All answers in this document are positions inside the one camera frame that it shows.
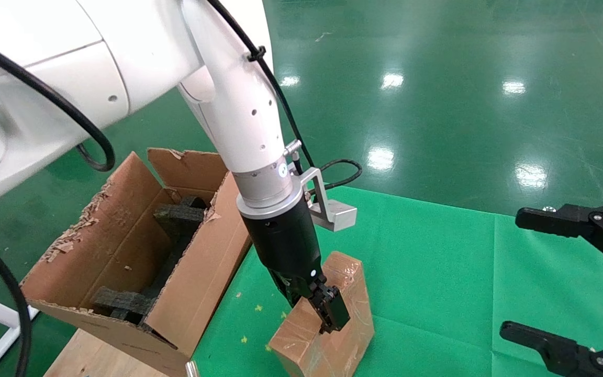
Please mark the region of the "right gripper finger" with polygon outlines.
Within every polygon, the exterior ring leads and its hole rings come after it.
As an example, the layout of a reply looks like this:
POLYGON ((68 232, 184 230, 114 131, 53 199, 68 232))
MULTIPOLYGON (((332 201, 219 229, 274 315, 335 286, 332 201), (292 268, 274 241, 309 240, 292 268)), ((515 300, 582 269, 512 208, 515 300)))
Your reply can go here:
POLYGON ((518 210, 515 224, 539 233, 582 238, 603 253, 603 206, 565 204, 554 212, 524 207, 518 210))
POLYGON ((500 325, 502 339, 534 349, 546 369, 560 376, 603 376, 603 350, 593 351, 575 340, 511 320, 500 325))

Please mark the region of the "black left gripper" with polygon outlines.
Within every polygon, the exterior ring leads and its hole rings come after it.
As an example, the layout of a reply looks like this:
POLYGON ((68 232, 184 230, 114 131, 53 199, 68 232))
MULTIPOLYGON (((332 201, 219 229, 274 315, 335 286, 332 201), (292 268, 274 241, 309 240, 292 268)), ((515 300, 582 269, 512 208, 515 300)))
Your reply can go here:
POLYGON ((260 262, 287 302, 294 306, 300 298, 308 299, 321 319, 320 334, 341 331, 350 320, 349 310, 340 289, 325 284, 315 225, 303 197, 275 215, 241 217, 260 262))

